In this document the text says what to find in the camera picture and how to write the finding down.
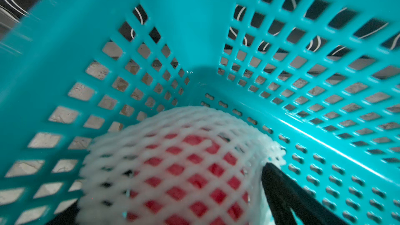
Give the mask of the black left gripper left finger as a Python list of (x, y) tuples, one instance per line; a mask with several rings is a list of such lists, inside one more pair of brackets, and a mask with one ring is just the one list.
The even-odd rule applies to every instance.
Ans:
[(74, 203), (69, 208), (58, 214), (55, 218), (49, 221), (46, 225), (77, 225), (76, 216), (78, 214), (77, 203)]

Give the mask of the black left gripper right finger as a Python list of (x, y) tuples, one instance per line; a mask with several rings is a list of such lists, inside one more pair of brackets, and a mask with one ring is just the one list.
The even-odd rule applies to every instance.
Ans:
[(296, 217), (305, 225), (346, 224), (274, 164), (263, 167), (261, 181), (276, 225), (296, 225)]

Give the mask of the netted apple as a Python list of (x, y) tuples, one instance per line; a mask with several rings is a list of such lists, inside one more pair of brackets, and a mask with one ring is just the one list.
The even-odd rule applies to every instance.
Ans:
[(80, 225), (268, 225), (261, 183), (285, 150), (231, 114), (190, 106), (96, 137), (80, 177)]

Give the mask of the teal basket left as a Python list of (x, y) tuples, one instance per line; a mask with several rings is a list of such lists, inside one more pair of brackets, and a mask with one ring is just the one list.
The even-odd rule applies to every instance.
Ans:
[(1, 0), (1, 224), (78, 206), (96, 137), (190, 106), (346, 224), (399, 224), (400, 0)]

